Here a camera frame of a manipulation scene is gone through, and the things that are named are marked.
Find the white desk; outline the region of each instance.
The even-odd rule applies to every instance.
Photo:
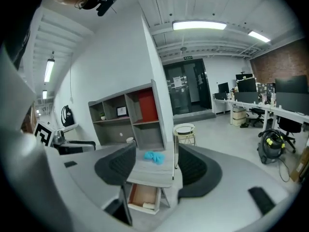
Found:
[[[145,150],[136,149],[136,162],[127,182],[146,186],[170,188],[173,183],[174,151],[160,151],[165,155],[163,164],[157,165],[152,160],[145,160]]]
[[[290,112],[278,107],[273,107],[270,105],[258,105],[254,103],[245,103],[245,102],[239,102],[239,101],[233,101],[233,100],[217,100],[214,99],[214,102],[216,103],[225,103],[229,106],[229,109],[231,111],[230,114],[230,124],[233,124],[233,105],[244,107],[244,108],[259,108],[265,111],[264,113],[264,123],[263,123],[263,131],[266,130],[267,120],[269,118],[269,113],[274,113],[273,117],[273,123],[272,128],[275,127],[276,123],[276,117],[280,116],[283,118],[287,118],[293,121],[296,121],[298,123],[303,124],[304,122],[309,123],[309,116],[308,115],[301,115],[298,113]]]

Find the open drawer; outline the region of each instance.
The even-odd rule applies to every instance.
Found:
[[[157,214],[161,201],[161,188],[132,184],[128,207],[149,214]]]

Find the ceiling light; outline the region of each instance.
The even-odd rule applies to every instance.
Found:
[[[225,29],[226,24],[213,21],[175,21],[173,29]]]
[[[255,37],[255,38],[257,38],[257,39],[259,39],[261,41],[264,41],[264,42],[270,41],[270,39],[264,37],[263,35],[260,35],[260,34],[258,34],[256,32],[254,32],[254,31],[251,31],[250,33],[248,33],[248,35],[250,35],[252,37]]]
[[[47,98],[47,90],[43,90],[43,99]]]
[[[47,65],[45,69],[45,77],[44,77],[44,82],[48,83],[50,79],[50,75],[52,74],[53,66],[54,66],[55,60],[54,59],[48,59],[47,60]]]

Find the exit sign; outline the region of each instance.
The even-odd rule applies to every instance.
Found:
[[[186,56],[186,57],[183,57],[183,59],[184,60],[191,60],[191,59],[193,59],[193,57],[192,56]]]

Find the ceiling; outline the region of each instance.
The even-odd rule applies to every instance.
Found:
[[[180,61],[184,56],[250,59],[287,43],[287,40],[303,37],[296,16],[283,0],[117,0],[113,10],[103,17],[98,17],[96,10],[78,10],[72,5],[43,0],[42,6],[56,13],[47,10],[50,13],[43,15],[36,38],[33,73],[37,93],[44,88],[45,64],[52,49],[55,50],[57,66],[55,64],[51,80],[56,80],[56,70],[69,61],[79,42],[96,32],[110,15],[134,3],[139,3],[144,12],[163,63]],[[63,15],[61,20],[56,16],[58,14]],[[188,19],[224,22],[227,27],[224,30],[172,30],[172,21]],[[251,30],[271,39],[271,42],[264,43],[248,36]],[[180,48],[183,46],[187,50],[182,52]],[[55,84],[48,85],[48,90],[54,91]]]
[[[88,28],[55,13],[40,7],[31,23],[32,38],[29,39],[26,51],[30,56],[33,85],[37,94],[36,108],[41,114],[47,114],[50,104],[53,103],[54,90],[65,66],[70,65],[73,53],[78,46],[94,33]],[[50,82],[44,82],[47,60],[55,59]],[[25,61],[22,61],[20,75],[25,75]],[[42,91],[47,90],[47,99],[42,98]]]

